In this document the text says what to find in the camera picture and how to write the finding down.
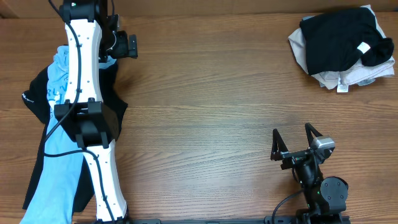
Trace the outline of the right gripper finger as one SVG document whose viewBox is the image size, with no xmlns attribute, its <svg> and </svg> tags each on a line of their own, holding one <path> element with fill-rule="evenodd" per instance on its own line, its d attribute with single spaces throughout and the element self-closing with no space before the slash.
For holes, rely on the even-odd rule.
<svg viewBox="0 0 398 224">
<path fill-rule="evenodd" d="M 318 137 L 322 137 L 322 134 L 318 132 L 310 123 L 305 123 L 305 132 L 309 146 L 311 146 Z"/>
<path fill-rule="evenodd" d="M 286 153 L 289 150 L 277 129 L 272 131 L 272 154 Z"/>
</svg>

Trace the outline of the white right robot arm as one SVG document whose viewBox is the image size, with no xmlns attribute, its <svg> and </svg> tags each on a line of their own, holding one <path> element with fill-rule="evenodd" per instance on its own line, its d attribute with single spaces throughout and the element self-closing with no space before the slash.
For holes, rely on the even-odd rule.
<svg viewBox="0 0 398 224">
<path fill-rule="evenodd" d="M 265 217 L 265 223 L 296 224 L 350 224 L 349 216 L 343 216 L 348 198 L 348 183 L 340 177 L 324 177 L 320 165 L 335 149 L 329 136 L 318 132 L 310 123 L 305 124 L 308 147 L 290 152 L 277 129 L 272 132 L 271 160 L 281 161 L 282 170 L 290 169 L 301 189 L 286 197 Z M 290 199 L 303 194 L 307 208 L 299 209 L 294 216 L 278 216 L 278 209 Z"/>
</svg>

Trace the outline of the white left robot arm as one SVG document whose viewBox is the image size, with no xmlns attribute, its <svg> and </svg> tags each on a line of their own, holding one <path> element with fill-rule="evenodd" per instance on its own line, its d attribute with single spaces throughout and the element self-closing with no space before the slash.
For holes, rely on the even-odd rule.
<svg viewBox="0 0 398 224">
<path fill-rule="evenodd" d="M 96 197 L 97 223 L 132 223 L 121 192 L 115 159 L 119 118 L 100 90 L 100 63 L 108 57 L 137 58 L 137 38 L 119 30 L 119 16 L 107 1 L 64 1 L 56 13 L 65 23 L 69 84 L 55 105 L 57 126 L 78 146 L 88 165 Z"/>
</svg>

